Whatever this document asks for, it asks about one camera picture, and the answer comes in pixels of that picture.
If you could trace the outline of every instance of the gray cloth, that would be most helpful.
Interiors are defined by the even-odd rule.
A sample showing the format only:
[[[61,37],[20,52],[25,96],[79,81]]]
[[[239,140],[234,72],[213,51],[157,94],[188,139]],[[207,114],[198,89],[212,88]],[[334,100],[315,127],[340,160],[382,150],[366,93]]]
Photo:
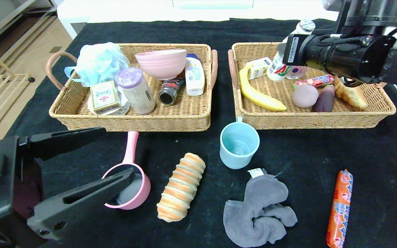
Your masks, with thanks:
[[[285,226],[298,221],[290,207],[279,204],[287,199],[286,185],[262,170],[263,176],[246,184],[243,202],[228,200],[225,204],[226,234],[241,247],[257,247],[268,241],[273,244],[286,235]]]

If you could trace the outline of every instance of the purple eggplant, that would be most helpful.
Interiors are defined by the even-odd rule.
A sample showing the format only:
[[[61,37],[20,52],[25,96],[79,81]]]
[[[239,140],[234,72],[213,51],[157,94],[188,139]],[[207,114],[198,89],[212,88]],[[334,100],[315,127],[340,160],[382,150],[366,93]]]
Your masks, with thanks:
[[[312,110],[314,112],[332,112],[335,100],[335,87],[333,85],[327,85],[324,87],[321,94],[319,94],[318,100],[313,105]]]

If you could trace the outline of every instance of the bread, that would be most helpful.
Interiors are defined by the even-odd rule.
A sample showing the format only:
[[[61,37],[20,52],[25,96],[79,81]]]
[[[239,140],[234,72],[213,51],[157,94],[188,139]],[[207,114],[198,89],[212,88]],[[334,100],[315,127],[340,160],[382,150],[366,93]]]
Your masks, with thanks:
[[[362,110],[366,109],[368,106],[367,100],[364,97],[361,87],[347,87],[344,85],[344,78],[339,78],[335,76],[334,86],[335,94],[348,104],[360,108]]]
[[[199,156],[185,154],[175,166],[162,198],[156,205],[159,219],[172,222],[185,218],[205,168],[205,162]]]

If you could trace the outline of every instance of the banana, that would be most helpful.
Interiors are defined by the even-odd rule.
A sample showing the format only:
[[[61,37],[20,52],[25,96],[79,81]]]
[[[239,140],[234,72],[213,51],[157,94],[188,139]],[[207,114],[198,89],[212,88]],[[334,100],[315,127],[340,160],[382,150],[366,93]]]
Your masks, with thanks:
[[[243,94],[244,97],[249,99],[254,104],[263,107],[267,110],[285,111],[286,106],[284,106],[282,102],[280,102],[279,100],[273,97],[265,95],[260,91],[257,91],[250,85],[247,77],[247,71],[251,66],[252,65],[245,66],[238,73],[238,78],[240,79],[240,85],[241,85],[241,94]]]

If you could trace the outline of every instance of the wicker basket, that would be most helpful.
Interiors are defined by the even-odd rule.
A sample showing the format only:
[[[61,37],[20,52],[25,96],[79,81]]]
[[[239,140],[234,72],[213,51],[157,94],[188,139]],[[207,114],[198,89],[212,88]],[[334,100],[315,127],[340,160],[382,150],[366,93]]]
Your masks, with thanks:
[[[293,82],[285,79],[272,82],[267,76],[250,80],[255,89],[281,101],[287,110],[273,112],[266,110],[241,95],[238,86],[238,71],[249,61],[265,56],[273,58],[279,43],[236,43],[229,50],[229,64],[233,82],[233,93],[236,116],[242,116],[243,121],[255,129],[301,129],[301,128],[371,128],[386,116],[393,115],[396,108],[385,91],[378,85],[360,86],[368,101],[368,108],[360,110],[339,98],[335,98],[332,112],[314,113],[310,108],[296,107],[292,102]],[[299,80],[310,79],[326,72],[307,69],[307,73]]]
[[[53,118],[57,118],[69,130],[105,127],[111,132],[199,132],[211,125],[211,98],[217,73],[217,53],[206,44],[118,44],[120,50],[131,61],[131,66],[139,66],[134,55],[163,49],[186,49],[195,53],[205,71],[205,91],[200,96],[189,96],[180,91],[176,103],[171,106],[156,100],[156,107],[148,115],[137,115],[132,108],[124,116],[101,116],[92,114],[87,108],[90,88],[82,87],[81,83],[68,80],[62,86],[51,73],[51,66],[61,55],[76,58],[67,52],[57,52],[47,62],[46,73],[50,80],[61,90],[49,110]],[[161,89],[161,81],[145,78],[155,99]]]

